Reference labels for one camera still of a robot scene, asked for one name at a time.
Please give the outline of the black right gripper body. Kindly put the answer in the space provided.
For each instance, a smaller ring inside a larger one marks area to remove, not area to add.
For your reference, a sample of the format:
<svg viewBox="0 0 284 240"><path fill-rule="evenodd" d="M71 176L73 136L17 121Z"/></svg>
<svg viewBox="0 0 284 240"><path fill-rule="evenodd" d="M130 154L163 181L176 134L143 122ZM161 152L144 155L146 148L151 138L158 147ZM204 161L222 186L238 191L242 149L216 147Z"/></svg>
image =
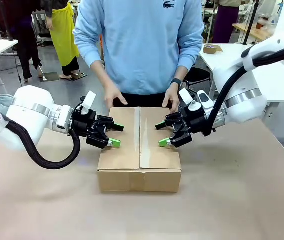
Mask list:
<svg viewBox="0 0 284 240"><path fill-rule="evenodd" d="M202 133L204 136L209 136L212 133L203 107L194 111L189 110L188 107L184 107L180 112L182 115L183 132L192 134Z"/></svg>

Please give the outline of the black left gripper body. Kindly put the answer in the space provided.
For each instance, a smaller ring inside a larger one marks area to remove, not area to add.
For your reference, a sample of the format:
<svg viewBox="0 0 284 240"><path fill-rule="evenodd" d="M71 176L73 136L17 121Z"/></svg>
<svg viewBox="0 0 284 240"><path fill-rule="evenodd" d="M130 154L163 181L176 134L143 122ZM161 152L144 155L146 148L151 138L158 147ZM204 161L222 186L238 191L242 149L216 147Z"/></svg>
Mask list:
<svg viewBox="0 0 284 240"><path fill-rule="evenodd" d="M97 112L92 109L86 109L82 105L77 105L71 114L71 123L69 124L68 135L76 133L79 137L88 137L89 133L95 131L95 125L105 121L108 117L97 115Z"/></svg>

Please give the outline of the person's left hand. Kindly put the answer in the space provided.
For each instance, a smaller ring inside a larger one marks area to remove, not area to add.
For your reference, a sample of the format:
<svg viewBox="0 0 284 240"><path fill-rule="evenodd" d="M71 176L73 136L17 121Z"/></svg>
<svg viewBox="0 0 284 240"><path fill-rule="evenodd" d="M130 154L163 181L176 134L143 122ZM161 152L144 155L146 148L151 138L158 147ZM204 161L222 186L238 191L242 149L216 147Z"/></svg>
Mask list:
<svg viewBox="0 0 284 240"><path fill-rule="evenodd" d="M165 97L162 103L163 108L169 108L170 113L176 113L179 109L180 100L178 96L179 85L174 82L165 92Z"/></svg>

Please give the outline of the person's right hand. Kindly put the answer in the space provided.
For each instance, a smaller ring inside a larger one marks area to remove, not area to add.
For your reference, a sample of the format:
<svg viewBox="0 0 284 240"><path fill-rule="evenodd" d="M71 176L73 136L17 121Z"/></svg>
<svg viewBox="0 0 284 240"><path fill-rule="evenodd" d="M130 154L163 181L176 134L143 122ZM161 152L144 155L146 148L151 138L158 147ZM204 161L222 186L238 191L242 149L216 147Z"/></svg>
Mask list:
<svg viewBox="0 0 284 240"><path fill-rule="evenodd" d="M110 110L114 107L114 100L118 99L123 105L127 105L128 102L116 87L116 85L110 80L107 79L106 82L103 84L104 87L104 98L106 102L106 106Z"/></svg>

